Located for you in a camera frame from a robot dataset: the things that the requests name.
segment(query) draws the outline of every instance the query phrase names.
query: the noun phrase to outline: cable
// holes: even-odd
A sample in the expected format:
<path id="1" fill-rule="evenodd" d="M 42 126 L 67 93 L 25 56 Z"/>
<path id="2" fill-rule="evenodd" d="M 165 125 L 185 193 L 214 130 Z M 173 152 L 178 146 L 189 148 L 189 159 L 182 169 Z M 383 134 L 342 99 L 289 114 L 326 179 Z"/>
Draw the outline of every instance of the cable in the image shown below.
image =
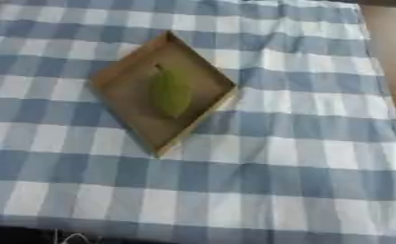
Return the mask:
<path id="1" fill-rule="evenodd" d="M 74 237 L 76 237 L 76 236 L 81 237 L 84 241 L 86 241 L 86 243 L 91 244 L 91 241 L 89 241 L 89 239 L 88 239 L 85 235 L 79 234 L 79 233 L 71 234 L 70 236 L 68 236 L 67 238 L 65 238 L 64 241 L 61 242 L 61 244 L 69 244 L 69 240 L 72 239 L 72 238 L 74 238 Z"/>
<path id="2" fill-rule="evenodd" d="M 53 232 L 53 244 L 58 244 L 58 229 L 55 229 L 55 231 Z"/>

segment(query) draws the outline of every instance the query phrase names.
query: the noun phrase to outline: green pear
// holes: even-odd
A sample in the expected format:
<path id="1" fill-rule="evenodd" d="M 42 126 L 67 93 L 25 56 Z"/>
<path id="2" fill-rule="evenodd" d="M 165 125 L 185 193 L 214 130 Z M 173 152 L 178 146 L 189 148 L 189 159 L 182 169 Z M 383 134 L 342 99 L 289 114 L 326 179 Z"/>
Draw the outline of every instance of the green pear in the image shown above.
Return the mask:
<path id="1" fill-rule="evenodd" d="M 192 93 L 186 79 L 180 72 L 164 69 L 156 65 L 158 73 L 154 76 L 150 87 L 153 104 L 163 114 L 180 117 L 190 106 Z"/>

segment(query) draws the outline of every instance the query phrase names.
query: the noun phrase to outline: tablecloth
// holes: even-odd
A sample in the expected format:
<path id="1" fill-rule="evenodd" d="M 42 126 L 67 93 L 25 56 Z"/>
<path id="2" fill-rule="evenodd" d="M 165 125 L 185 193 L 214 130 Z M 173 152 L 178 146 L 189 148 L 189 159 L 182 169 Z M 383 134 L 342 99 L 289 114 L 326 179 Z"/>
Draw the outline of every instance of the tablecloth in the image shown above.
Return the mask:
<path id="1" fill-rule="evenodd" d="M 172 30 L 240 93 L 156 159 L 89 77 Z M 396 243 L 396 111 L 357 5 L 0 5 L 0 225 L 178 243 Z"/>

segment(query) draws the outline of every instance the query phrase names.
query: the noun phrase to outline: pear stem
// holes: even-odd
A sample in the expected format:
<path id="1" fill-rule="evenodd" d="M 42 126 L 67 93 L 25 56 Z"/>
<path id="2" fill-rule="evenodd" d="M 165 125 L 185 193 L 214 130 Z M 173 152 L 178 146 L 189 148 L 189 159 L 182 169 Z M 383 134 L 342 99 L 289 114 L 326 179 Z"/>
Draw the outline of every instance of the pear stem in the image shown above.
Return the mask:
<path id="1" fill-rule="evenodd" d="M 159 71 L 163 71 L 163 67 L 160 64 L 155 64 L 155 67 L 159 70 Z"/>

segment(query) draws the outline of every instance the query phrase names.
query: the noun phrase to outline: wooden tray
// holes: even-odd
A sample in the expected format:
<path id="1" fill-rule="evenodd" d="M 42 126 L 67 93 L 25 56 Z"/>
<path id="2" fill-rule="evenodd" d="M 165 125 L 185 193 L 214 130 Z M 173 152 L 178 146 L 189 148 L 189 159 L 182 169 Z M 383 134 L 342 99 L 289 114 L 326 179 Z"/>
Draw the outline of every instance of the wooden tray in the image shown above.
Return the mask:
<path id="1" fill-rule="evenodd" d="M 165 117 L 151 104 L 149 85 L 157 73 L 155 64 L 182 70 L 188 75 L 192 101 L 179 118 Z M 128 124 L 156 156 L 171 149 L 237 90 L 231 80 L 170 31 L 97 73 L 92 85 L 115 115 Z"/>

